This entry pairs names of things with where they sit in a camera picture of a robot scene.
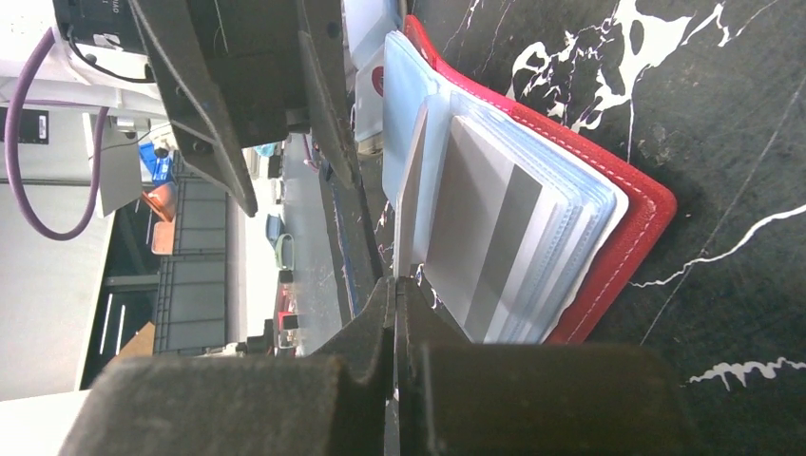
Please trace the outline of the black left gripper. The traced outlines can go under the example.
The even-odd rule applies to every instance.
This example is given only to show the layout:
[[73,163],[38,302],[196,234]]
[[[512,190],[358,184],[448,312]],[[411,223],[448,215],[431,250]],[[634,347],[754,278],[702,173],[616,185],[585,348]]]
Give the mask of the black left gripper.
[[246,216],[259,207],[241,147],[311,127],[335,176],[356,186],[340,1],[132,1],[130,8],[183,162]]

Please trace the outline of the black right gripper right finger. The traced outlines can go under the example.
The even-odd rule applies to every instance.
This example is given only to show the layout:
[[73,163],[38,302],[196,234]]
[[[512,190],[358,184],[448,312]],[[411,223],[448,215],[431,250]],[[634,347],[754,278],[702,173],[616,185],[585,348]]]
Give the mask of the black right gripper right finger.
[[396,282],[404,455],[696,455],[670,368],[624,344],[483,345]]

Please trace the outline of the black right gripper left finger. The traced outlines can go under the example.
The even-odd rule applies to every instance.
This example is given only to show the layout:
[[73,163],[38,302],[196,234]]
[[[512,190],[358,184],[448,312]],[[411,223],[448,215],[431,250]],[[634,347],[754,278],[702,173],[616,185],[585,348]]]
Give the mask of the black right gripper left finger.
[[396,282],[303,357],[133,357],[93,385],[64,455],[380,455]]

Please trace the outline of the red card holder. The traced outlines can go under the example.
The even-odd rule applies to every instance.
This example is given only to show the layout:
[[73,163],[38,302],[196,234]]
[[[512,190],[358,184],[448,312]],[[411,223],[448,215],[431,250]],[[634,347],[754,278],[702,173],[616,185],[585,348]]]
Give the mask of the red card holder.
[[672,193],[453,69],[414,17],[383,54],[394,274],[422,270],[474,342],[585,340],[673,218]]

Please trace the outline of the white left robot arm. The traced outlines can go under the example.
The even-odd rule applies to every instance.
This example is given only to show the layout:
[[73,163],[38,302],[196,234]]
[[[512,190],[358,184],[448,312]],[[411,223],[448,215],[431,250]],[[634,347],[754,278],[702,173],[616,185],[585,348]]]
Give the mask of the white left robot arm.
[[247,147],[312,133],[360,181],[337,1],[5,1],[1,75],[30,100],[166,118],[185,165],[258,210]]

